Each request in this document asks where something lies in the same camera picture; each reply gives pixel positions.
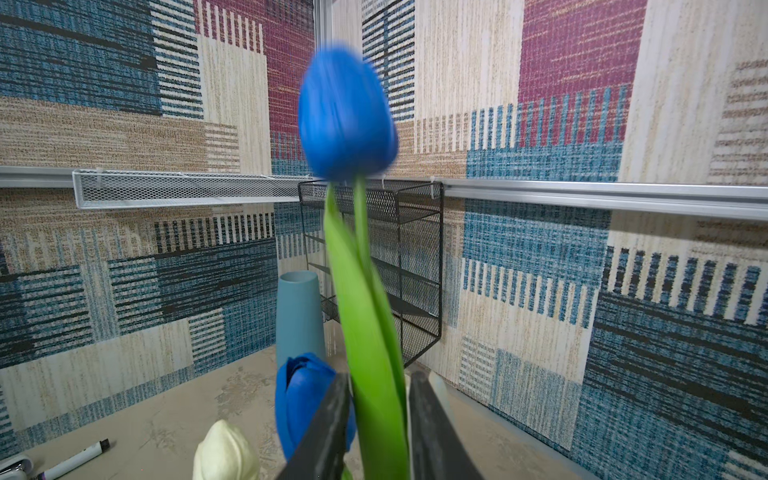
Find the teal cylindrical vase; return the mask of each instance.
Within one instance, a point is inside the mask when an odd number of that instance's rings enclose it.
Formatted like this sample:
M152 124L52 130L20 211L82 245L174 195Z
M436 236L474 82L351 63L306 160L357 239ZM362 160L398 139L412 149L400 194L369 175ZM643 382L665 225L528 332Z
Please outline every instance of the teal cylindrical vase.
M297 357L307 352L321 359L326 358L317 273L299 270L280 275L277 282L275 337L277 368L288 357Z

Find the blue tulip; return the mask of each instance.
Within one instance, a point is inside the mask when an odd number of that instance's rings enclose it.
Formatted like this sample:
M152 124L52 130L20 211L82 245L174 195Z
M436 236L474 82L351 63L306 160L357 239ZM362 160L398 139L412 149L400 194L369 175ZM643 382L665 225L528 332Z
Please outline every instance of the blue tulip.
M299 135L318 177L352 180L386 170L398 138L373 67L346 48L318 50L301 87Z
M277 371L275 417L277 435L286 460L293 456L304 432L310 427L312 417L320 407L334 376L336 371L314 353L289 358ZM347 451L355 438L355 432L355 411L350 402L349 421L346 425Z

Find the white marker pen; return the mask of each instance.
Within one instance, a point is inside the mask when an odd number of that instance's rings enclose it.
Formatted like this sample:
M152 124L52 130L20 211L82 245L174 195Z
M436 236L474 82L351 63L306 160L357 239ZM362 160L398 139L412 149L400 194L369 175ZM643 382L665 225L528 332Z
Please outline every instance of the white marker pen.
M67 460L64 460L62 463L56 465L54 468L42 472L40 475L35 477L35 480L55 480L65 473L69 473L72 470L75 470L77 467L83 465L88 460L92 460L93 458L98 457L103 452L106 452L107 449L109 449L109 439L104 439L100 442L94 443L74 457L70 457Z

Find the patchwork wall covering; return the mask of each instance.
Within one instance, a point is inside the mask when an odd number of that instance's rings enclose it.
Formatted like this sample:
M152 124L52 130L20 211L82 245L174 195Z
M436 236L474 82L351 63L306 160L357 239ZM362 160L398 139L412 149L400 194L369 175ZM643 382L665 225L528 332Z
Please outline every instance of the patchwork wall covering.
M768 184L768 3L336 0L391 174ZM602 478L768 478L768 225L481 200L446 212L422 360Z
M0 2L0 164L304 174L296 0ZM0 458L274 342L291 207L0 190Z

